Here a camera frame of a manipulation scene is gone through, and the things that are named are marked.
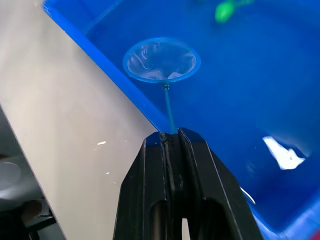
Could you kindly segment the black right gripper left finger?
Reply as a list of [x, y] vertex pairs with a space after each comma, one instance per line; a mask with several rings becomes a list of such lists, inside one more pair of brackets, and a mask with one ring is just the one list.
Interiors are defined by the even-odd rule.
[[177, 134], [143, 141], [120, 187], [113, 239], [182, 239], [182, 160]]

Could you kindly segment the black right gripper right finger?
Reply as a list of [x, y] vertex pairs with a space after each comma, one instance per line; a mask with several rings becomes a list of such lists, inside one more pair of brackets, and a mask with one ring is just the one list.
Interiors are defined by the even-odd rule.
[[166, 135], [167, 238], [261, 240], [261, 231], [233, 174], [196, 132]]

